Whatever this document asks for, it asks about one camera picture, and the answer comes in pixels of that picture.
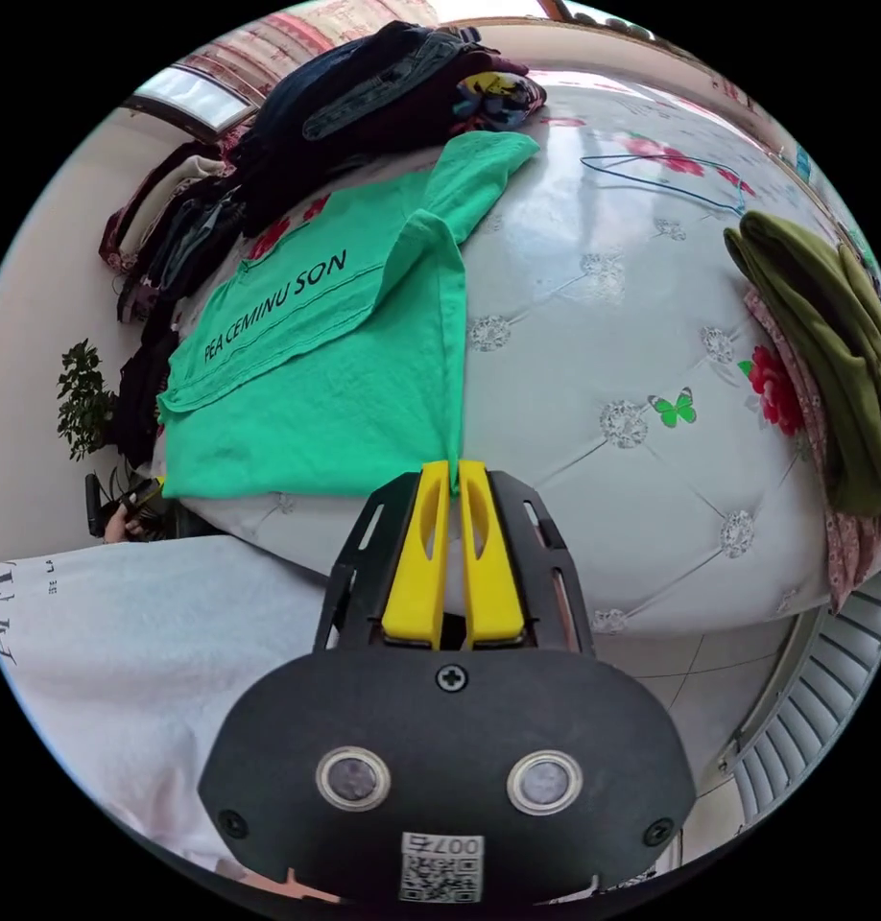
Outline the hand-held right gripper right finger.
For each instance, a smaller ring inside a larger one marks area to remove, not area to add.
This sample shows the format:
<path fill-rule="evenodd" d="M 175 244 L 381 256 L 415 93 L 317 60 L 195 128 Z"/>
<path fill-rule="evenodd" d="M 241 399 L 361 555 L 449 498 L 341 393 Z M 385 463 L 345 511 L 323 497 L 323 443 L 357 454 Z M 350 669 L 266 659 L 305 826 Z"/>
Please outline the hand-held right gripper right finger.
<path fill-rule="evenodd" d="M 518 643 L 524 634 L 524 612 L 486 467 L 462 460 L 459 484 L 466 644 Z"/>

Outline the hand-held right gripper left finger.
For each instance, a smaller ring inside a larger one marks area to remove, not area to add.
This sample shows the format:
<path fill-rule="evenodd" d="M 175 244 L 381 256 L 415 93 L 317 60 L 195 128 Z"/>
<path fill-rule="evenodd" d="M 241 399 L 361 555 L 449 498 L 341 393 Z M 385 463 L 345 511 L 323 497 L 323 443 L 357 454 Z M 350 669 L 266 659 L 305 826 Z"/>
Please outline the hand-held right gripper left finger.
<path fill-rule="evenodd" d="M 450 503 L 448 462 L 423 465 L 381 619 L 389 644 L 441 642 Z"/>

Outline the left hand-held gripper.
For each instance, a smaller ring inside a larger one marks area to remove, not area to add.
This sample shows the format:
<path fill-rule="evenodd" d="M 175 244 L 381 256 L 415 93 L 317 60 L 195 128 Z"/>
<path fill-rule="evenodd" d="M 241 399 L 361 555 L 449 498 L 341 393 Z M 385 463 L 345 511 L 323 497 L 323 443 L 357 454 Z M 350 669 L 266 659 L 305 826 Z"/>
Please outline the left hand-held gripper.
<path fill-rule="evenodd" d="M 143 480 L 121 498 L 121 503 L 139 511 L 146 538 L 161 538 L 166 532 L 168 504 L 163 495 L 164 483 L 162 476 Z"/>

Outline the person's left hand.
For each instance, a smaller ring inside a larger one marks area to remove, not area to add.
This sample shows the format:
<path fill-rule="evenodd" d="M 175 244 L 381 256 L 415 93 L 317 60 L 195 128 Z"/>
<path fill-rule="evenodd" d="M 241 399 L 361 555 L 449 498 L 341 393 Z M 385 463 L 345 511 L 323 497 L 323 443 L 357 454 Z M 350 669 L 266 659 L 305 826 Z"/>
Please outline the person's left hand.
<path fill-rule="evenodd" d="M 105 524 L 103 543 L 111 545 L 141 542 L 145 539 L 145 529 L 139 511 L 119 503 Z"/>

